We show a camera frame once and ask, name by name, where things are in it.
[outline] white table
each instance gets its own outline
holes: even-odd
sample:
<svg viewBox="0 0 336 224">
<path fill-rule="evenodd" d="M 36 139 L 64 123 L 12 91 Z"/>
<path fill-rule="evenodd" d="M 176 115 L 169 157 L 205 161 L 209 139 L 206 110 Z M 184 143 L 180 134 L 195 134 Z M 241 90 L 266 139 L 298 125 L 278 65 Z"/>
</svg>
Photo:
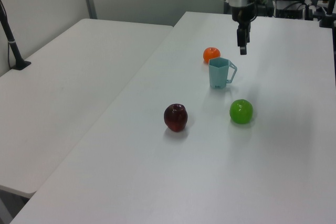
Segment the white table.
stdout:
<svg viewBox="0 0 336 224">
<path fill-rule="evenodd" d="M 334 223 L 331 30 L 258 17 L 239 55 L 230 16 L 186 13 L 12 224 Z M 238 67 L 209 87 L 206 47 Z M 247 99 L 253 121 L 230 121 Z M 187 128 L 163 112 L 182 103 Z"/>
<path fill-rule="evenodd" d="M 0 189 L 31 197 L 172 27 L 84 19 L 0 78 Z"/>
</svg>

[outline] apple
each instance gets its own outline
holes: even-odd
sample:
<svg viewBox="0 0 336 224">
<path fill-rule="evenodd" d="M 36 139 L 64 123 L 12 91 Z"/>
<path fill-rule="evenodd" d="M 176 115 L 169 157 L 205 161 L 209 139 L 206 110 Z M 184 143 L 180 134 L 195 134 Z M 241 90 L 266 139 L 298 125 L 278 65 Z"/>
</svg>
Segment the apple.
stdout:
<svg viewBox="0 0 336 224">
<path fill-rule="evenodd" d="M 238 124 L 246 124 L 251 121 L 253 115 L 253 106 L 248 101 L 241 99 L 236 100 L 231 104 L 230 116 L 231 119 Z"/>
<path fill-rule="evenodd" d="M 182 131 L 188 121 L 188 113 L 182 104 L 172 104 L 164 111 L 164 123 L 174 132 Z"/>
</svg>

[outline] orange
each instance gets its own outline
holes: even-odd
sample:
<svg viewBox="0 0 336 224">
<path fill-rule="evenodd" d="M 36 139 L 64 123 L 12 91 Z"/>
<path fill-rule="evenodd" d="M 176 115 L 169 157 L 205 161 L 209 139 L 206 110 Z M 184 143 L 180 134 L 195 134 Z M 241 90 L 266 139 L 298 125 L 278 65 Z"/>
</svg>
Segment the orange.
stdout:
<svg viewBox="0 0 336 224">
<path fill-rule="evenodd" d="M 203 53 L 203 59 L 208 64 L 209 64 L 209 60 L 220 57 L 220 56 L 221 56 L 221 53 L 215 47 L 208 47 L 207 49 L 204 50 L 204 53 Z"/>
</svg>

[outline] cup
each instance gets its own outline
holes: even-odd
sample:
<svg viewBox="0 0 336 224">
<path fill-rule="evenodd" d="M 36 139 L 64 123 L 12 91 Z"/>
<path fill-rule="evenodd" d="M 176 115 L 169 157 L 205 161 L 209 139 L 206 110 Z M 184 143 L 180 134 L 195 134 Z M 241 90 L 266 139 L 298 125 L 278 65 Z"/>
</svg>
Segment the cup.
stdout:
<svg viewBox="0 0 336 224">
<path fill-rule="evenodd" d="M 229 67 L 235 70 L 230 80 L 227 79 Z M 225 88 L 227 83 L 232 82 L 236 72 L 237 67 L 230 60 L 221 57 L 209 60 L 210 86 L 213 89 Z"/>
</svg>

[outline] green apple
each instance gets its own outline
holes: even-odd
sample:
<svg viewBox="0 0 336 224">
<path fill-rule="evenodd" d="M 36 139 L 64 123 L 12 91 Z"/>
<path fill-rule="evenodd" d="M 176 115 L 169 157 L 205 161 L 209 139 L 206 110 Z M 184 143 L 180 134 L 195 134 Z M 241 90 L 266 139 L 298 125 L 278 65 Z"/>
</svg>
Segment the green apple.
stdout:
<svg viewBox="0 0 336 224">
<path fill-rule="evenodd" d="M 236 100 L 231 104 L 230 116 L 231 119 L 238 124 L 246 124 L 251 121 L 253 115 L 253 106 L 248 101 L 241 99 Z"/>
</svg>

